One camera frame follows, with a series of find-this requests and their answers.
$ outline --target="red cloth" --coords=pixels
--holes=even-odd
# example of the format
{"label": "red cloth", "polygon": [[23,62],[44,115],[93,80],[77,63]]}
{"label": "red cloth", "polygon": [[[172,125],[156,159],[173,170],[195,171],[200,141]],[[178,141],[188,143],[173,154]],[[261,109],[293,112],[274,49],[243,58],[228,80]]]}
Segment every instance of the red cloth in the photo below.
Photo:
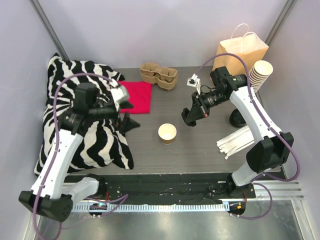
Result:
{"label": "red cloth", "polygon": [[128,90],[129,102],[133,105],[131,109],[121,109],[120,113],[124,114],[148,114],[150,113],[152,84],[144,81],[121,81],[121,85]]}

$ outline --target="black and white striped pillow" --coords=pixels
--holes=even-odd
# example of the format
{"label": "black and white striped pillow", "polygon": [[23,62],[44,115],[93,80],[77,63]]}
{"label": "black and white striped pillow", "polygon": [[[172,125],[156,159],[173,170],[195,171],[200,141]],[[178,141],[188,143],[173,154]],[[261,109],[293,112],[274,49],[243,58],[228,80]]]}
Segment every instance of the black and white striped pillow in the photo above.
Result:
{"label": "black and white striped pillow", "polygon": [[[34,173],[39,175],[49,155],[55,136],[53,102],[54,95],[60,82],[78,73],[94,73],[122,81],[125,77],[111,67],[93,61],[64,61],[57,53],[48,64],[47,101],[43,114],[42,131],[43,143]],[[67,81],[59,91],[57,98],[57,116],[72,107],[74,90],[80,83],[91,82],[100,91],[100,100],[108,102],[106,93],[110,90],[108,81],[92,76],[74,77]],[[95,121],[86,129],[82,143],[74,154],[68,173],[83,169],[102,168],[111,162],[120,168],[133,169],[134,161],[123,134],[110,120]]]}

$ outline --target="gray table surface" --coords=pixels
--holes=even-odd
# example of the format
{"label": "gray table surface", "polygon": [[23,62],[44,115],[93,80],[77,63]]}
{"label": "gray table surface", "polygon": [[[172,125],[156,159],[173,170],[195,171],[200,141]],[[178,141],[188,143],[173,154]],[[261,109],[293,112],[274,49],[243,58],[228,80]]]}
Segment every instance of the gray table surface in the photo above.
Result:
{"label": "gray table surface", "polygon": [[[211,108],[210,117],[197,121],[195,127],[187,126],[181,112],[191,107],[191,94],[195,88],[187,86],[187,79],[199,67],[175,67],[178,82],[174,89],[167,91],[152,86],[151,110],[149,114],[132,114],[132,119],[141,124],[126,134],[134,160],[134,169],[122,169],[114,164],[83,170],[74,175],[94,173],[112,174],[156,174],[156,173],[225,173],[237,170],[246,160],[248,147],[225,160],[219,152],[217,141],[235,132],[229,116],[235,109],[230,101]],[[212,67],[205,67],[199,74],[201,84],[212,87],[209,73]],[[127,81],[141,81],[139,68],[117,69]],[[175,141],[163,144],[158,136],[160,125],[170,123],[177,129]]]}

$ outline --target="paper cup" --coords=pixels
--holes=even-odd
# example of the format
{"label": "paper cup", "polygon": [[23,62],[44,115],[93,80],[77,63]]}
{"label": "paper cup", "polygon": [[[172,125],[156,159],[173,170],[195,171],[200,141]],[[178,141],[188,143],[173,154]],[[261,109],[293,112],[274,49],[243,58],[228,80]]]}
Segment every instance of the paper cup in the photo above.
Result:
{"label": "paper cup", "polygon": [[261,76],[261,75],[257,75],[253,70],[250,71],[250,77],[252,77],[255,80],[264,80],[267,79],[267,77],[269,76]]}
{"label": "paper cup", "polygon": [[172,124],[165,123],[159,127],[158,134],[164,144],[171,144],[177,135],[177,129]]}
{"label": "paper cup", "polygon": [[253,70],[258,75],[269,76],[274,71],[274,68],[272,67],[270,62],[260,60],[253,65]]}
{"label": "paper cup", "polygon": [[256,93],[260,87],[262,86],[262,84],[266,81],[266,79],[269,77],[269,76],[264,76],[264,77],[258,77],[254,74],[254,72],[252,71],[249,72],[249,76],[250,76],[250,83],[251,83],[251,86],[253,88],[253,91]]}

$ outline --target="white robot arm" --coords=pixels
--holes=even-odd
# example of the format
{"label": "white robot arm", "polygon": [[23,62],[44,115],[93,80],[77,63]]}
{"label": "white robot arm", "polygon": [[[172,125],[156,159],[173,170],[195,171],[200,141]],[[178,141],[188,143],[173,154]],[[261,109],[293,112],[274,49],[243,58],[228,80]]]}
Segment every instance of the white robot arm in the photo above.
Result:
{"label": "white robot arm", "polygon": [[249,126],[255,145],[247,153],[246,162],[235,172],[227,177],[228,191],[231,195],[243,193],[243,188],[262,172],[268,172],[284,164],[289,156],[289,150],[269,129],[273,128],[284,140],[293,145],[294,139],[290,132],[283,133],[270,119],[262,105],[256,98],[253,89],[250,91],[261,114],[265,117],[270,127],[266,125],[248,92],[247,77],[244,74],[231,76],[226,67],[219,67],[210,74],[215,89],[208,93],[199,91],[200,80],[194,74],[188,79],[188,86],[197,87],[197,91],[191,95],[192,107],[185,108],[181,115],[184,122],[194,127],[197,120],[207,118],[210,108],[230,100],[241,113]]}
{"label": "white robot arm", "polygon": [[51,150],[39,177],[31,190],[20,193],[19,201],[31,212],[40,186],[42,186],[42,191],[39,195],[36,213],[58,222],[63,222],[68,218],[73,205],[89,196],[101,198],[106,193],[105,179],[94,174],[88,174],[81,181],[65,189],[63,189],[63,183],[73,156],[86,134],[84,126],[105,119],[115,120],[120,132],[127,132],[140,126],[137,122],[129,119],[129,114],[126,114],[121,121],[119,118],[120,108],[128,109],[133,106],[127,101],[129,94],[124,86],[118,85],[114,80],[111,81],[111,86],[114,88],[110,90],[111,101],[108,103],[97,102],[99,91],[93,83],[81,83],[76,87],[73,108],[66,110],[58,119],[59,145],[57,152],[55,150],[57,139],[54,137]]}

